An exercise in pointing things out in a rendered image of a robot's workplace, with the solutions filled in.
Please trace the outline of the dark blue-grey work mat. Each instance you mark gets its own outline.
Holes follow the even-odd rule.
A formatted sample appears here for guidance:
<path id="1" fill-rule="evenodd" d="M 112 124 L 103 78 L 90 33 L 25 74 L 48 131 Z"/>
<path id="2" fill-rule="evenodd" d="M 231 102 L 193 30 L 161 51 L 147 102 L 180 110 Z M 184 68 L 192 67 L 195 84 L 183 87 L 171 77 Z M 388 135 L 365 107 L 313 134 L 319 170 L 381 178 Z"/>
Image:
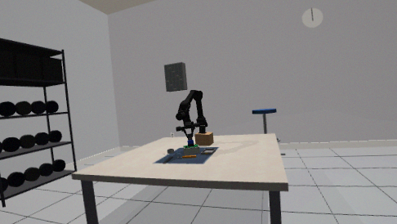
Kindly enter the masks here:
<path id="1" fill-rule="evenodd" d="M 183 148 L 178 148 L 177 150 L 174 150 L 174 153 L 168 154 L 154 163 L 163 164 L 163 162 L 165 162 L 167 159 L 173 157 L 166 164 L 205 164 L 212 155 L 201 155 L 201 152 L 205 149 L 216 149 L 217 151 L 218 148 L 219 147 L 199 147 L 200 154 L 194 154 L 196 155 L 196 158 L 186 158 L 186 159 L 177 158 L 177 157 L 193 156 L 193 155 L 184 155 Z"/>

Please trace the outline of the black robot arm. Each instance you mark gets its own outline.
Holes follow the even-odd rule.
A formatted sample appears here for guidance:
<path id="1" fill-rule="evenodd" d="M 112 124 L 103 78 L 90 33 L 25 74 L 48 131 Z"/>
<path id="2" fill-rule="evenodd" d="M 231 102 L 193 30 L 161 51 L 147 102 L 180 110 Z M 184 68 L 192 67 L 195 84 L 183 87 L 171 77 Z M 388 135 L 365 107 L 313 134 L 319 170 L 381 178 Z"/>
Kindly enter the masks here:
<path id="1" fill-rule="evenodd" d="M 186 97 L 186 99 L 180 103 L 178 113 L 176 114 L 176 119 L 182 120 L 182 119 L 187 119 L 190 117 L 189 109 L 191 106 L 190 103 L 193 100 L 193 98 L 196 101 L 196 106 L 197 106 L 197 111 L 198 111 L 198 118 L 196 120 L 197 120 L 197 123 L 200 123 L 199 133 L 205 134 L 206 127 L 207 127 L 207 121 L 206 121 L 205 117 L 203 116 L 203 108 L 202 108 L 202 102 L 201 102 L 201 100 L 203 98 L 203 93 L 201 91 L 197 91 L 197 90 L 190 91 L 190 93 Z M 205 126 L 202 126 L 202 125 L 205 125 Z M 185 122 L 185 129 L 192 128 L 192 126 L 194 126 L 194 122 L 191 122 L 191 120 L 189 120 L 189 122 Z"/>

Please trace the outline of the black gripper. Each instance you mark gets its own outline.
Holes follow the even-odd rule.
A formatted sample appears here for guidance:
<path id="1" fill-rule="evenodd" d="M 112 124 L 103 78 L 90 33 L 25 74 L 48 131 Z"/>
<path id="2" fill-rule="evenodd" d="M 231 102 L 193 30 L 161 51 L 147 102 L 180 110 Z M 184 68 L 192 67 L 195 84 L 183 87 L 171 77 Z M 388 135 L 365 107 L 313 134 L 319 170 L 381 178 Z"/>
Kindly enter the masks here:
<path id="1" fill-rule="evenodd" d="M 178 131 L 181 130 L 187 136 L 187 133 L 186 133 L 186 130 L 185 130 L 185 122 L 189 122 L 189 120 L 190 120 L 190 118 L 183 119 L 184 127 L 181 127 L 181 126 L 180 127 L 176 127 L 176 131 L 178 132 Z M 193 133 L 194 133 L 195 127 L 196 128 L 200 127 L 200 123 L 195 123 L 194 126 L 192 126 L 192 128 L 191 128 L 192 137 L 193 137 Z M 187 138 L 188 138 L 188 136 L 187 136 Z"/>

